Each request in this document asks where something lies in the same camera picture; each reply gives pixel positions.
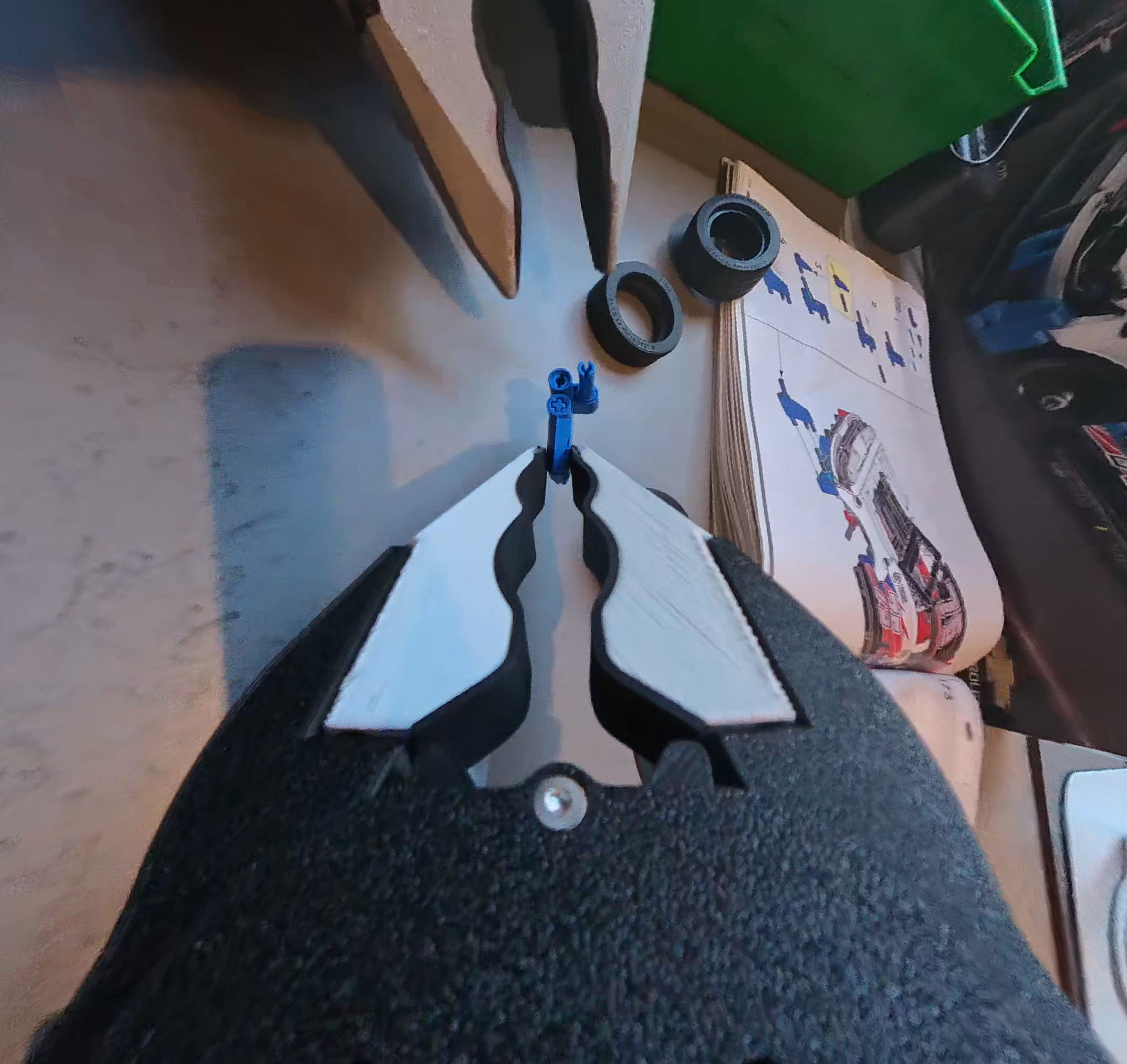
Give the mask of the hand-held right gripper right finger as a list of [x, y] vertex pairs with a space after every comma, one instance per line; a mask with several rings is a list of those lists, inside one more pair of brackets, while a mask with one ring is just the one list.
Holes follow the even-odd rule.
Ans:
[[712, 782], [744, 789], [730, 735], [789, 727], [799, 708], [717, 560], [719, 542], [591, 447], [571, 450], [591, 613], [595, 717], [657, 769], [675, 744], [701, 750]]

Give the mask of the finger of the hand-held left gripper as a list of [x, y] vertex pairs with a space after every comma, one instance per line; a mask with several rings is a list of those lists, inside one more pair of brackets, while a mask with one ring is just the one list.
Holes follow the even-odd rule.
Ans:
[[540, 0], [594, 267], [610, 272], [625, 222], [655, 0]]
[[515, 298], [521, 198], [480, 0], [374, 0], [366, 26], [449, 216], [502, 296]]

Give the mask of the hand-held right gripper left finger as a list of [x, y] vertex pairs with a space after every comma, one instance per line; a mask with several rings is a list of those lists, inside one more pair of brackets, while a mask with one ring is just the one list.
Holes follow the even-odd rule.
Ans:
[[529, 716], [518, 589], [536, 552], [545, 454], [529, 447], [431, 521], [350, 657], [323, 720], [476, 766]]

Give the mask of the blue toy brick connector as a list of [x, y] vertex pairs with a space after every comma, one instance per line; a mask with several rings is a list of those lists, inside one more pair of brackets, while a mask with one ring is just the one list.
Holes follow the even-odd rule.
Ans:
[[567, 367], [554, 367], [548, 375], [544, 460], [545, 473], [554, 484], [567, 484], [571, 475], [573, 399], [576, 388], [576, 381]]

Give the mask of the grey desk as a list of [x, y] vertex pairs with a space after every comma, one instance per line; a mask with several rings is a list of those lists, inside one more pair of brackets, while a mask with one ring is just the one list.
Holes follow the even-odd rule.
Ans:
[[[414, 538], [529, 447], [573, 293], [471, 312], [332, 0], [2, 0], [5, 1059], [1102, 1062], [909, 720], [735, 544], [798, 704], [657, 769], [518, 589], [476, 766], [325, 729]], [[602, 384], [674, 484], [703, 357]]]

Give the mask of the green plastic bin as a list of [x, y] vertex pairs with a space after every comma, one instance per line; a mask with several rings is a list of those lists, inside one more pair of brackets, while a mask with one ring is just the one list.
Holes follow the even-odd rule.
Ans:
[[842, 197], [1067, 85], [1051, 0], [656, 0], [647, 74]]

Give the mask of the open instruction booklet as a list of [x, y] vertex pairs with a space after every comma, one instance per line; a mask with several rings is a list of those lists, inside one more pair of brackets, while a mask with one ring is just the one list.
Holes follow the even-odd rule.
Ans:
[[715, 326], [710, 525], [873, 671], [975, 824], [984, 721], [958, 674], [1003, 629], [937, 410], [924, 298], [743, 161], [780, 234]]

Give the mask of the black toy car box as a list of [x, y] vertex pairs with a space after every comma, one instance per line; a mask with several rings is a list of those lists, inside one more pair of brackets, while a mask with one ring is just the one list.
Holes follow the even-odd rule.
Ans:
[[957, 480], [999, 578], [1028, 736], [1126, 750], [1126, 0], [1051, 0], [1063, 90], [857, 200], [919, 252]]

